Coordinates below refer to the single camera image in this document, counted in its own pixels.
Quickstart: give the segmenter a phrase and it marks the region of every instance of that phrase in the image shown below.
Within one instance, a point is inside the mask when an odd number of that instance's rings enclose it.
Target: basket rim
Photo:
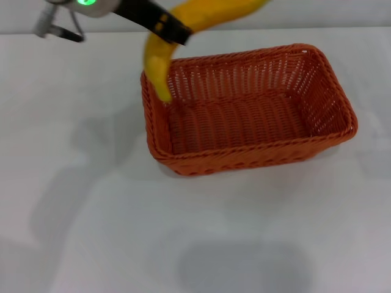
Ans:
[[[264,150],[264,149],[270,149],[275,147],[282,147],[285,145],[297,145],[297,144],[307,144],[307,143],[313,143],[313,142],[323,142],[327,140],[332,140],[336,138],[341,137],[349,137],[354,136],[358,130],[358,122],[357,117],[351,107],[351,104],[349,102],[349,99],[346,97],[341,85],[338,82],[338,79],[327,60],[326,56],[323,54],[322,51],[320,51],[316,46],[303,44],[303,43],[295,43],[292,45],[284,45],[284,46],[276,46],[272,48],[262,48],[262,49],[256,49],[251,51],[245,51],[245,52],[235,52],[235,53],[227,53],[227,54],[219,54],[219,55],[213,55],[213,56],[201,56],[201,57],[187,57],[187,58],[180,58],[180,59],[174,59],[172,61],[173,65],[179,65],[179,63],[182,63],[186,61],[188,64],[189,60],[192,60],[194,62],[198,62],[200,60],[205,60],[210,58],[216,58],[216,59],[223,59],[225,57],[229,57],[229,61],[242,59],[243,54],[254,54],[254,53],[263,53],[263,54],[277,54],[279,51],[284,51],[289,49],[291,51],[295,51],[295,49],[298,49],[301,51],[303,50],[312,50],[317,56],[320,61],[321,67],[323,69],[324,74],[327,77],[327,80],[330,82],[330,85],[333,87],[333,89],[337,92],[337,98],[340,99],[340,101],[343,104],[343,112],[344,112],[344,118],[347,119],[346,128],[339,132],[334,132],[331,134],[328,134],[326,136],[313,136],[313,137],[303,137],[303,138],[297,138],[297,139],[290,139],[290,140],[277,140],[275,142],[268,142],[268,143],[258,143],[253,145],[243,145],[243,146],[234,146],[230,148],[222,148],[217,150],[205,150],[200,152],[188,152],[188,153],[182,153],[182,154],[172,154],[168,153],[166,151],[163,151],[159,147],[158,139],[157,139],[157,133],[155,131],[154,126],[154,119],[155,115],[152,111],[152,107],[148,104],[153,103],[151,99],[151,92],[153,92],[153,86],[151,83],[149,83],[145,72],[142,72],[141,75],[141,84],[143,89],[143,100],[146,102],[147,110],[145,110],[145,119],[147,121],[146,127],[151,129],[152,137],[149,137],[148,139],[152,139],[153,144],[153,151],[159,156],[160,159],[170,159],[170,160],[183,160],[183,159],[196,159],[199,157],[206,157],[206,156],[220,156],[225,155],[229,153],[240,153],[240,152],[247,152],[252,150]]]

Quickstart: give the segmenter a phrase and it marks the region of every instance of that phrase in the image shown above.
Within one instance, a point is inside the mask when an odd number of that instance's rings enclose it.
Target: banana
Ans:
[[[188,0],[175,7],[171,14],[194,33],[227,21],[244,17],[261,7],[269,0]],[[144,71],[163,102],[171,102],[167,86],[172,56],[177,44],[169,44],[150,34],[144,48]]]

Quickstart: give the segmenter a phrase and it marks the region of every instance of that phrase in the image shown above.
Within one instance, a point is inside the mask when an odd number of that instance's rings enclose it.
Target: green led light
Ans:
[[[78,2],[81,4],[81,5],[92,5],[96,2],[97,0],[78,0]]]

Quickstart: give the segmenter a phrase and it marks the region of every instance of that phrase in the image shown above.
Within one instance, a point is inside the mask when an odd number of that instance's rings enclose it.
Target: white tabletop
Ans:
[[[307,162],[183,178],[149,154],[144,33],[0,37],[1,293],[391,292],[391,28],[219,31],[178,56],[311,43],[359,132]]]

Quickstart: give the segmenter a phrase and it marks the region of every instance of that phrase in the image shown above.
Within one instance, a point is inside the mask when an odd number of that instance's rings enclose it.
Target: orange wicker basket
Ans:
[[[310,45],[174,60],[170,104],[145,74],[141,81],[150,152],[181,175],[303,161],[358,128],[329,62]]]

